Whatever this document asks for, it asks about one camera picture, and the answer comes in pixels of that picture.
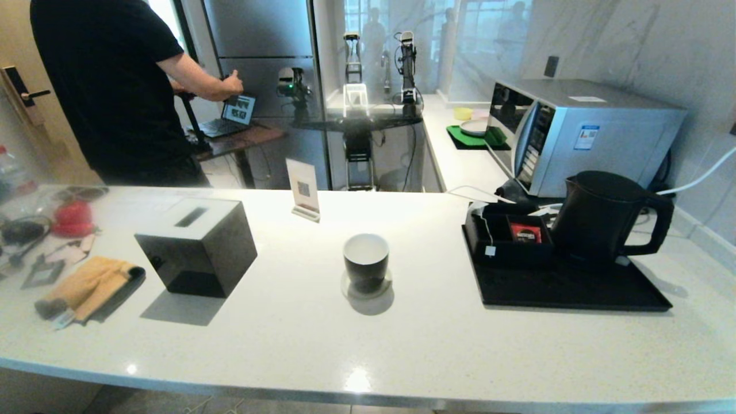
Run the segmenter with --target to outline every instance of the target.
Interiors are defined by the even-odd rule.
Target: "table leg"
[[[235,162],[238,164],[240,170],[240,176],[243,179],[243,187],[247,189],[255,188],[255,179],[253,178],[253,171],[250,169],[250,163],[248,162],[248,154],[245,149],[235,151]]]

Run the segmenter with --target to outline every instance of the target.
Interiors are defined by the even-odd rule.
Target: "microwave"
[[[613,172],[646,188],[685,118],[684,108],[587,80],[496,81],[488,146],[501,169],[537,197],[565,197],[565,178]]]

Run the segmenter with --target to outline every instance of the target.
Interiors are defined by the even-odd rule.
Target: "stainless steel refrigerator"
[[[220,72],[238,70],[246,93],[256,96],[253,119],[275,125],[286,138],[249,150],[258,188],[287,189],[285,158],[313,164],[319,189],[330,188],[325,133],[290,127],[291,98],[276,92],[282,68],[301,68],[312,90],[309,118],[324,120],[319,61],[310,0],[202,0]]]

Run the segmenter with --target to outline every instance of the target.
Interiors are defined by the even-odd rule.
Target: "black t-shirt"
[[[93,169],[148,169],[191,153],[156,62],[183,53],[142,0],[32,0],[36,45]]]

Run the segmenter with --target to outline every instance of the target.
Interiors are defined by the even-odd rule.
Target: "floor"
[[[431,410],[241,400],[105,385],[83,414],[432,414]]]

